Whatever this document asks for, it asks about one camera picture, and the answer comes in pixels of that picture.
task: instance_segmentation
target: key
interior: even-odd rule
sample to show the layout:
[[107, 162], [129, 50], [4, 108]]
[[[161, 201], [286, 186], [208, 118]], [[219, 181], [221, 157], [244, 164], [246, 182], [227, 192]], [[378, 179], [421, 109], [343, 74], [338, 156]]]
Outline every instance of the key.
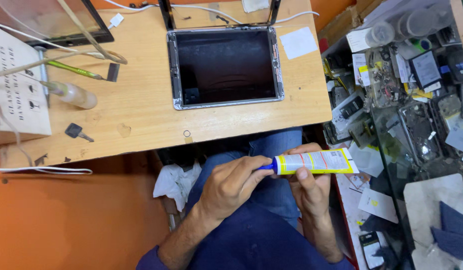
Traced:
[[82, 132], [83, 130], [83, 127], [75, 124], [75, 123], [71, 123], [65, 130], [65, 134], [70, 136], [71, 138], [76, 138], [76, 137], [80, 137], [80, 138], [84, 138], [86, 140], [88, 140], [90, 143], [94, 142], [95, 140], [88, 137], [85, 133]]

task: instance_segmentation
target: blue jeans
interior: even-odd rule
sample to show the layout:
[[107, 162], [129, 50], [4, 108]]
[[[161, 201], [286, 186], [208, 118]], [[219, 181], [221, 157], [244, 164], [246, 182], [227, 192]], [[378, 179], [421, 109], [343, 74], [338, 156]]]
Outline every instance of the blue jeans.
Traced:
[[[301, 127], [250, 135], [249, 145], [248, 153], [244, 152], [243, 149], [228, 151], [210, 156], [206, 160], [188, 196], [186, 213], [200, 199], [204, 183], [215, 166], [247, 155], [252, 157], [261, 155], [269, 158], [278, 156], [288, 149], [301, 145]], [[298, 207], [286, 179], [265, 177], [255, 188], [250, 199], [245, 203], [260, 205], [268, 211], [281, 216], [293, 227], [297, 227], [297, 218], [299, 217]]]

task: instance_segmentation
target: forearm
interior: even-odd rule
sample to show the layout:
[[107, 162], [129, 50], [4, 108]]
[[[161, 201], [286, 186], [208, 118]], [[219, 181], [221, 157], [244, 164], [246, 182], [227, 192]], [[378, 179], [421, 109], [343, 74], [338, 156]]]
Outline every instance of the forearm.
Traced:
[[185, 269], [198, 244], [219, 224], [220, 221], [205, 218], [194, 206], [178, 229], [160, 245], [158, 257], [170, 270]]
[[335, 231], [328, 211], [322, 217], [303, 213], [303, 233], [308, 242], [313, 244], [328, 262], [336, 263], [343, 259], [343, 253], [336, 244]]

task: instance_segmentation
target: glue tube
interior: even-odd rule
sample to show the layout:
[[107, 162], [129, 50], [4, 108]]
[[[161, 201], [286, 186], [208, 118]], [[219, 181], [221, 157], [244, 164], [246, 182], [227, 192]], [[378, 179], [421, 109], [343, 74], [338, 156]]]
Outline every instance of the glue tube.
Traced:
[[294, 175], [296, 170], [301, 167], [306, 167], [312, 174], [360, 173], [346, 148], [276, 156], [270, 165], [262, 166], [258, 170], [272, 169], [277, 175]]

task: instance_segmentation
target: wooden desk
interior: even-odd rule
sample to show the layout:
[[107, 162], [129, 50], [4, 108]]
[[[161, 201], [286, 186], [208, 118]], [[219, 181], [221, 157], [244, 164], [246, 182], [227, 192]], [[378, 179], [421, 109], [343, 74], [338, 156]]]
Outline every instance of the wooden desk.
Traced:
[[[311, 10], [308, 0], [283, 1], [278, 19], [306, 10]], [[108, 9], [101, 10], [100, 15], [108, 24], [117, 12], [125, 19], [118, 28], [111, 30], [115, 42], [102, 46], [123, 55], [129, 61], [128, 65], [120, 66], [117, 83], [97, 81], [48, 66], [50, 80], [71, 82], [94, 92], [98, 105], [83, 110], [52, 95], [50, 121], [53, 135], [24, 142], [24, 148], [33, 160], [47, 154], [44, 165], [63, 163], [65, 159], [76, 162], [331, 120], [320, 52], [316, 50], [289, 60], [279, 39], [285, 89], [283, 101], [175, 110], [169, 77], [167, 31], [160, 9], [150, 8], [142, 12]], [[192, 17], [203, 14], [210, 17], [200, 9], [186, 12]], [[316, 39], [311, 14], [275, 26], [278, 36], [309, 27]], [[60, 52], [53, 50], [48, 55], [57, 53]], [[102, 76], [108, 72], [109, 61], [89, 56], [66, 58], [62, 62]], [[83, 132], [95, 142], [67, 136], [64, 131], [70, 123], [82, 126]], [[189, 138], [184, 136], [185, 131], [190, 132]], [[0, 148], [0, 160], [2, 168], [28, 166], [26, 158], [14, 144]]]

